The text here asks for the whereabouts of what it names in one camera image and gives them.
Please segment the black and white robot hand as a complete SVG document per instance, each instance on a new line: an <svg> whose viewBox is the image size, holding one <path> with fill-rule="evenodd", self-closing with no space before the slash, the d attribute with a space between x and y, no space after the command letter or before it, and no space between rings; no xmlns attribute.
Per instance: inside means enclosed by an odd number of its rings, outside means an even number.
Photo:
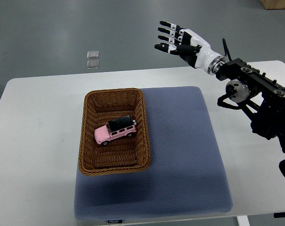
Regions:
<svg viewBox="0 0 285 226"><path fill-rule="evenodd" d="M225 57L211 49L210 44L190 29L177 24L160 21L158 38L162 41L155 49L179 56L189 66L203 69L208 74L216 74L225 64Z"/></svg>

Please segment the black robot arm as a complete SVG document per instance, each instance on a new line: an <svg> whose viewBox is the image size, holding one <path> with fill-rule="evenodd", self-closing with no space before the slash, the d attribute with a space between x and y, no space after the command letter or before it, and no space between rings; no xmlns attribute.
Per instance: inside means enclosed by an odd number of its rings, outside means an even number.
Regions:
<svg viewBox="0 0 285 226"><path fill-rule="evenodd" d="M226 41L222 42L229 61L217 63L213 72L218 80L229 82L218 106L242 110L252 132L267 140L277 137L285 153L285 87L240 58L232 59Z"/></svg>

